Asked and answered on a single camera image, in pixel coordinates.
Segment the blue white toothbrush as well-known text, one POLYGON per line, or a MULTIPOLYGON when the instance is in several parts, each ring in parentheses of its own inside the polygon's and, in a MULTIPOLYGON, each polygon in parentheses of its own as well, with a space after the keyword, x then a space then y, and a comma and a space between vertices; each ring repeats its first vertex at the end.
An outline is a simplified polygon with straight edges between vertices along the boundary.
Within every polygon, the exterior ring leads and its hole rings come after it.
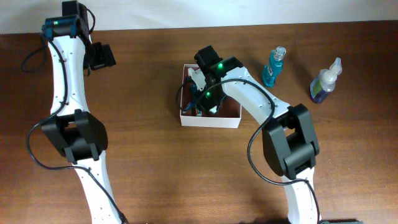
POLYGON ((184 108, 185 111, 183 111, 183 114, 188 113, 193 108, 195 104, 194 96, 196 91, 197 91, 196 84, 191 84, 188 88, 188 95, 187 95, 188 103, 184 108))

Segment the blue mouthwash bottle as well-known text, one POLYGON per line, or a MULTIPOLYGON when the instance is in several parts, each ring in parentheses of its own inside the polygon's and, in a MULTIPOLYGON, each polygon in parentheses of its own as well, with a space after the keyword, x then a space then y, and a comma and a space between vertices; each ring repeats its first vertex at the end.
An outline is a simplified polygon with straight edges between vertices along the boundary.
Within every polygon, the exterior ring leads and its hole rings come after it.
POLYGON ((266 87, 274 86, 277 76, 282 72, 286 52, 286 48, 283 46, 278 46, 271 51, 268 64, 262 72, 262 81, 266 87))

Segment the clear purple foam soap bottle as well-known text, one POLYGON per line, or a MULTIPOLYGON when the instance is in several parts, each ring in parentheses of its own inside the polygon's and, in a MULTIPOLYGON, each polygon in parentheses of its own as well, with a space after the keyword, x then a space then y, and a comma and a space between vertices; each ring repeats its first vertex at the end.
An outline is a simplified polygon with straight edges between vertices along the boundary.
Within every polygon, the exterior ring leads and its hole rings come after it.
POLYGON ((321 69, 310 84, 310 97, 314 103, 321 103, 335 89, 338 75, 342 73, 341 59, 337 57, 329 68, 321 69))

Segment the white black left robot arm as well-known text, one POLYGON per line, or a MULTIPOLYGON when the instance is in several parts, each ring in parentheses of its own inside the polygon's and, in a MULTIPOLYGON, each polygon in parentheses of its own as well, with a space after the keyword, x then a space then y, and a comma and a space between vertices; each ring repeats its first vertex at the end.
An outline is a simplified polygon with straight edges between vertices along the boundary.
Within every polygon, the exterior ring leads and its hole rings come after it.
POLYGON ((90 10, 78 1, 62 2, 62 15, 42 26, 53 65, 53 103, 40 127, 58 153, 76 171, 92 223, 127 223, 116 205, 106 170, 108 135, 104 124, 89 111, 84 70, 116 64, 109 45, 93 43, 90 10))

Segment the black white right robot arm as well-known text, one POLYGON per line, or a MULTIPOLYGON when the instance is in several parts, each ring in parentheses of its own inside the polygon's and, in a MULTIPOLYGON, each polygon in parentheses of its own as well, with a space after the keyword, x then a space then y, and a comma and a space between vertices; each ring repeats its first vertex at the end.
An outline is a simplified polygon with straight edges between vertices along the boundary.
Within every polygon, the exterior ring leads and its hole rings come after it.
POLYGON ((309 110, 303 104, 291 106, 278 99, 255 81, 236 57, 223 59, 210 45, 194 59, 198 69, 191 71, 189 78, 196 87, 191 108, 216 114, 226 96, 236 100, 259 123, 247 149, 260 134, 264 158, 281 180, 260 177, 284 188, 289 223, 321 223, 313 187, 320 148, 309 110))

